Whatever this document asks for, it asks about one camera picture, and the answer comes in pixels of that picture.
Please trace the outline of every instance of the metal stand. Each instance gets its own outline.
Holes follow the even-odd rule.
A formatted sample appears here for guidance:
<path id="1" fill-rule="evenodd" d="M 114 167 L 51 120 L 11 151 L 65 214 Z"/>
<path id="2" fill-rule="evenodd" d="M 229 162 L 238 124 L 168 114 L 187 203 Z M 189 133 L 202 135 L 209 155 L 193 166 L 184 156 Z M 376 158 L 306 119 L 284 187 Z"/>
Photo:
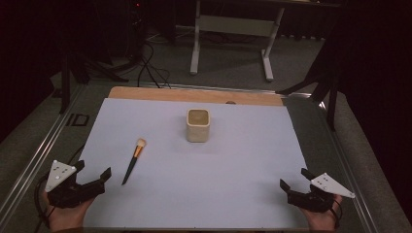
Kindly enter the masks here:
<path id="1" fill-rule="evenodd" d="M 281 8 L 275 21 L 244 19 L 234 17 L 204 16 L 200 13 L 200 0 L 196 2 L 196 19 L 194 25 L 194 47 L 191 55 L 190 73 L 197 74 L 199 64 L 199 33 L 200 30 L 222 33 L 234 33 L 253 36 L 269 37 L 269 43 L 265 50 L 261 51 L 266 80 L 273 81 L 273 73 L 270 65 L 269 54 L 278 32 L 285 8 Z"/>

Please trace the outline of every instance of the beige cup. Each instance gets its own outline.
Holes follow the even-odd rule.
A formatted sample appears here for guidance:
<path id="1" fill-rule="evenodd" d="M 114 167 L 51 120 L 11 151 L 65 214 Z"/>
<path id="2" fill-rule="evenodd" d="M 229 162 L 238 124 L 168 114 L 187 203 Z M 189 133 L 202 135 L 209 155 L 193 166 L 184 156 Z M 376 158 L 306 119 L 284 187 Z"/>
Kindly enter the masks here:
<path id="1" fill-rule="evenodd" d="M 204 109 L 189 109 L 187 139 L 192 143 L 205 143 L 209 139 L 210 114 Z"/>

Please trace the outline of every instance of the makeup brush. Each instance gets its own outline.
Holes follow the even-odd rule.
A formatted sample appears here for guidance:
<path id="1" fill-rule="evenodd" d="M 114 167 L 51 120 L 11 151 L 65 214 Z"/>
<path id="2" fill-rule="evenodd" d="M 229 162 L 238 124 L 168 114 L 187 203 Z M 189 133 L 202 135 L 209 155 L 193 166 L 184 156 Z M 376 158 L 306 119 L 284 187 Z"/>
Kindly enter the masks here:
<path id="1" fill-rule="evenodd" d="M 142 148 L 145 145 L 146 141 L 144 139 L 137 140 L 136 150 L 134 150 L 133 157 L 131 158 L 129 167 L 127 168 L 126 176 L 124 177 L 123 183 L 121 183 L 121 185 L 124 185 L 127 182 L 127 179 L 130 176 L 130 173 L 133 170 L 134 165 L 136 164 L 137 158 L 139 157 L 140 152 L 142 151 Z"/>

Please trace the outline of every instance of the white triangular marker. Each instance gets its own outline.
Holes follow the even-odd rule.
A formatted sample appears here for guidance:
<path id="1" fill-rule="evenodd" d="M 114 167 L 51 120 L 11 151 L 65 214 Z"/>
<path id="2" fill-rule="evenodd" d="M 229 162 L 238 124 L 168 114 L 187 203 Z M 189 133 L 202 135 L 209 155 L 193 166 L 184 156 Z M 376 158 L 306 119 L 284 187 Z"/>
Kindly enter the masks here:
<path id="1" fill-rule="evenodd" d="M 339 194 L 341 196 L 355 198 L 355 193 L 346 189 L 346 187 L 338 183 L 336 180 L 330 177 L 327 173 L 323 173 L 322 175 L 313 179 L 311 181 L 311 184 L 328 193 Z"/>
<path id="2" fill-rule="evenodd" d="M 46 183 L 45 191 L 52 191 L 55 187 L 64 182 L 76 171 L 76 167 L 69 166 L 55 160 L 51 165 L 51 172 L 49 173 L 49 178 L 48 182 Z"/>

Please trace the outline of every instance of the white tabletop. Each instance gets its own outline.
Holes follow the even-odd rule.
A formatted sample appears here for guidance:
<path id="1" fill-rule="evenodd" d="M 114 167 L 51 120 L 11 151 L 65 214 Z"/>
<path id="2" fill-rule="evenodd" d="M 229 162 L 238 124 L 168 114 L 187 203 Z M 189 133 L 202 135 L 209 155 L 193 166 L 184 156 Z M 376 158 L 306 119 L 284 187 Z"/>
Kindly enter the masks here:
<path id="1" fill-rule="evenodd" d="M 186 140 L 186 113 L 208 109 L 210 138 Z M 144 147 L 122 179 L 136 142 Z M 78 183 L 108 167 L 106 193 L 85 227 L 128 229 L 296 229 L 307 223 L 287 203 L 283 179 L 307 191 L 306 167 L 286 107 L 106 99 L 80 159 Z"/>

